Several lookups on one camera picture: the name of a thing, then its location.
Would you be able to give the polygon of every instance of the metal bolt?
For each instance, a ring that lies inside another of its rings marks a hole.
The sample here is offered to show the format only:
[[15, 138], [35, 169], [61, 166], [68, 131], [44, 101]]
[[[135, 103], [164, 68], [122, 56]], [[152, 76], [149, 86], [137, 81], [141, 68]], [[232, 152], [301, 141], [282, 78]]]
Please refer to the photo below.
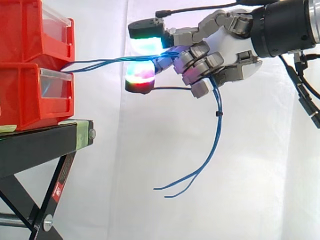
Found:
[[46, 232], [49, 232], [53, 227], [53, 225], [54, 225], [54, 217], [51, 214], [49, 214], [45, 217], [43, 221], [43, 230], [45, 230]]
[[97, 136], [97, 132], [94, 129], [89, 130], [89, 139], [94, 140]]

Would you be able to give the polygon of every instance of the black cable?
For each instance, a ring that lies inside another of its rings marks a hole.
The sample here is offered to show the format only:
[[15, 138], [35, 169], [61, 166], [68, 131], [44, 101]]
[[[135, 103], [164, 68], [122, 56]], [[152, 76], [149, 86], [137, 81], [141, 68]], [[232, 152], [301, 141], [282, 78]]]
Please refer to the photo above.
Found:
[[305, 87], [312, 93], [317, 99], [320, 100], [320, 94], [310, 85], [310, 83], [304, 78], [304, 76], [299, 76], [302, 83], [305, 85]]
[[286, 62], [286, 60], [284, 59], [284, 57], [282, 55], [280, 55], [279, 58], [281, 59], [281, 61], [283, 62], [284, 66], [286, 68], [289, 67], [288, 63]]
[[320, 54], [307, 54], [305, 55], [305, 57], [307, 61], [316, 60], [316, 59], [320, 59]]
[[157, 86], [152, 90], [187, 90], [187, 91], [191, 91], [191, 88], [180, 87], [180, 86]]
[[294, 68], [286, 62], [286, 60], [280, 55], [279, 58], [283, 62], [285, 69], [292, 80], [295, 89], [298, 92], [299, 96], [299, 102], [301, 103], [302, 107], [306, 111], [306, 113], [310, 116], [313, 123], [316, 125], [318, 129], [320, 129], [320, 109], [314, 104], [312, 101], [312, 98], [310, 97], [310, 94], [305, 89], [304, 85], [307, 86], [305, 83], [303, 83], [303, 76], [302, 74], [297, 74], [297, 72], [294, 70]]
[[239, 5], [236, 2], [223, 4], [223, 5], [214, 5], [214, 6], [199, 6], [199, 7], [191, 7], [191, 8], [183, 8], [183, 9], [177, 9], [177, 10], [162, 10], [162, 11], [156, 11], [155, 16], [157, 18], [165, 18], [172, 14], [179, 14], [179, 13], [186, 13], [186, 12], [193, 12], [193, 11], [202, 11], [202, 10], [213, 10], [213, 9], [224, 9], [224, 8], [230, 8]]

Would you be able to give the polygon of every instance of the warning label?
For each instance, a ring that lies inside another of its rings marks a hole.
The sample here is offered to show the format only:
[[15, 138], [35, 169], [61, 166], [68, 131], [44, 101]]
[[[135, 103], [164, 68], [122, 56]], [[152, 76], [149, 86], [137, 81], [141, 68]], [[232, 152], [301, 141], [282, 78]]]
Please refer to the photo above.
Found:
[[56, 203], [59, 202], [63, 189], [64, 186], [60, 182], [57, 182], [52, 193], [52, 198]]

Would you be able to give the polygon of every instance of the colorful led light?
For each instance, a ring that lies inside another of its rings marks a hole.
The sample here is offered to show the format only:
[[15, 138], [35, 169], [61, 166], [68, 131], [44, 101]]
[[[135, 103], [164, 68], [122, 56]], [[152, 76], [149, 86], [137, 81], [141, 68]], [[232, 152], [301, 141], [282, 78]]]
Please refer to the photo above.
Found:
[[141, 55], [159, 55], [164, 52], [161, 38], [131, 39], [134, 51]]
[[155, 65], [152, 61], [132, 62], [127, 68], [125, 80], [131, 84], [150, 83], [155, 80]]

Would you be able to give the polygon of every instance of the metal rod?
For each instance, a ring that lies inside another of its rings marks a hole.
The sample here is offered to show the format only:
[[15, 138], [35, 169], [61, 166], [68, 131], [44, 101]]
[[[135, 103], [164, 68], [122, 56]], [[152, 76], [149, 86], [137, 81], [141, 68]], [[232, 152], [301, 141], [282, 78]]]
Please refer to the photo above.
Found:
[[16, 215], [6, 213], [0, 213], [0, 226], [27, 228]]

